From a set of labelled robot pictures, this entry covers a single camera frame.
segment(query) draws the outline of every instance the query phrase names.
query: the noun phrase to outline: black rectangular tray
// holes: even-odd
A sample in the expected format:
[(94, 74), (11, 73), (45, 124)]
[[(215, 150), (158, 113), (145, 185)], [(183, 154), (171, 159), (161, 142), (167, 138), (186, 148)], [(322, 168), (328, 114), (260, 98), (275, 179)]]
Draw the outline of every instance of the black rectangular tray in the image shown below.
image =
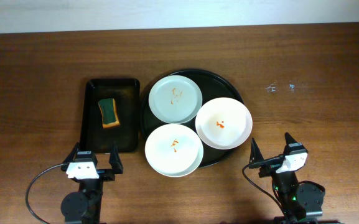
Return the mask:
[[(80, 150), (133, 152), (138, 146), (139, 88), (135, 78), (93, 79), (86, 83)], [(114, 98), (120, 126), (103, 129), (98, 101)]]

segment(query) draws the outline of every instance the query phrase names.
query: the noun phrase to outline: black tray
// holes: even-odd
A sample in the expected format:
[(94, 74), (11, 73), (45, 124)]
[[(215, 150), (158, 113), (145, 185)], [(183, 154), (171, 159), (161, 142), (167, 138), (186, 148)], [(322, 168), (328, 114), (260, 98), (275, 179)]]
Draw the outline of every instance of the black tray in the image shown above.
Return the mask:
[[(242, 103), (240, 94), (237, 92), (235, 87), (231, 85), (227, 80), (221, 76), (200, 69), (186, 69), (180, 70), (169, 75), (182, 75), (191, 80), (193, 80), (198, 87), (200, 88), (203, 95), (203, 105), (204, 103), (219, 97), (228, 97), (238, 100)], [(190, 121), (183, 123), (183, 125), (195, 129), (195, 117)], [(147, 93), (143, 99), (141, 106), (141, 132), (145, 139), (159, 126), (166, 124), (165, 122), (156, 118), (149, 106), (149, 93)], [(203, 142), (204, 155), (200, 167), (210, 166), (215, 164), (222, 159), (226, 158), (233, 152), (234, 149), (229, 150), (219, 150), (214, 149)]]
[[(93, 79), (86, 84), (80, 150), (132, 152), (138, 146), (139, 81), (135, 78)], [(120, 126), (103, 129), (98, 101), (114, 98)]]

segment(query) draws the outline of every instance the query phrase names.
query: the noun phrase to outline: orange sauce stain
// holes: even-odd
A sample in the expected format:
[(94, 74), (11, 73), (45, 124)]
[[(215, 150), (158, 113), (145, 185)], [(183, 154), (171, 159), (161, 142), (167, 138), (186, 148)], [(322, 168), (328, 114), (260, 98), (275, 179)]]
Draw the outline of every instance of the orange sauce stain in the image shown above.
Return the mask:
[(178, 143), (179, 143), (178, 140), (175, 139), (174, 142), (172, 143), (171, 147), (172, 147), (172, 146), (175, 146), (175, 145), (178, 144)]
[(217, 121), (217, 126), (219, 126), (220, 128), (225, 128), (224, 125), (220, 124), (218, 121)]

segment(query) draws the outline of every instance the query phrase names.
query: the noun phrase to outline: food residue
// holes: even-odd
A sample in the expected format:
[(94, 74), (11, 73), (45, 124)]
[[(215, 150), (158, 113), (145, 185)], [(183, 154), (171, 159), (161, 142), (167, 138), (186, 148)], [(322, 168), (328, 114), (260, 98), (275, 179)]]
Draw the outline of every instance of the food residue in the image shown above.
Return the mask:
[(175, 139), (174, 142), (172, 143), (171, 147), (175, 146), (178, 143), (179, 143), (178, 140)]
[(175, 94), (175, 90), (176, 88), (173, 88), (172, 91), (172, 95), (171, 95), (171, 104), (174, 104), (174, 99), (177, 99), (177, 102), (179, 102), (179, 99), (182, 97), (182, 92), (180, 92), (180, 95), (178, 96), (178, 94)]
[(172, 143), (171, 147), (172, 147), (172, 146), (175, 146), (175, 145), (178, 144), (178, 143), (179, 143), (178, 140), (175, 139), (174, 142)]
[(220, 124), (218, 121), (217, 121), (217, 126), (219, 126), (220, 128), (225, 128), (224, 125)]

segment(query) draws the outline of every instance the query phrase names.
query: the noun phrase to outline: white wall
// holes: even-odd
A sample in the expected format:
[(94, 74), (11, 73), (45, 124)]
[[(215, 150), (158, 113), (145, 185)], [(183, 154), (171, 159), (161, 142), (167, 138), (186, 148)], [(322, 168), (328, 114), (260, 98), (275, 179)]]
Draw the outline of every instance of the white wall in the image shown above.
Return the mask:
[(359, 0), (0, 0), (0, 33), (359, 22)]

